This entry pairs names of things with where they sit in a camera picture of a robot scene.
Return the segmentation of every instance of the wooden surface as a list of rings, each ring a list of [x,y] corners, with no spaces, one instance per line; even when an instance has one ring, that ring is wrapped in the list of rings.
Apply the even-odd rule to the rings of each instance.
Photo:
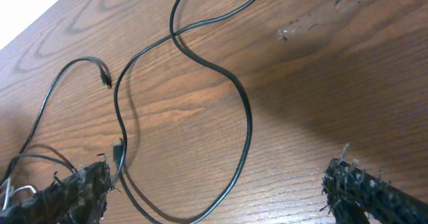
[[[67,62],[100,58],[115,83],[136,52],[168,34],[174,1],[60,0],[2,49],[0,173]],[[176,26],[245,1],[183,0]],[[371,0],[339,15],[331,11],[335,1],[257,0],[231,19],[183,35],[195,53],[239,76],[253,111],[245,168],[205,223],[333,223],[318,211],[326,204],[321,177],[346,143],[348,160],[359,159],[376,176],[382,168],[384,179],[428,201],[428,0]],[[278,28],[317,13],[322,24],[277,40]],[[229,182],[243,147],[245,115],[232,83],[168,41],[137,61],[119,97],[135,184],[167,215],[200,213]],[[86,166],[102,152],[111,161],[120,137],[113,91],[94,65],[81,63],[54,92],[32,144]],[[25,160],[15,185],[42,189],[54,171],[68,175],[58,165]],[[109,194],[103,223],[145,222],[123,191]]]

